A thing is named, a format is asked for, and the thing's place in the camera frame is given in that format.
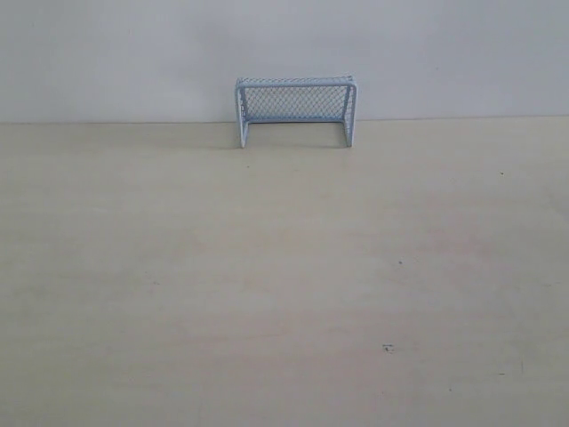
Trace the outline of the light blue miniature soccer goal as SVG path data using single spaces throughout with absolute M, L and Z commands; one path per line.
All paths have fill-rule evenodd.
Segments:
M 249 126 L 289 123 L 342 125 L 346 146 L 354 145 L 357 83 L 354 77 L 241 77 L 234 89 L 240 146 Z

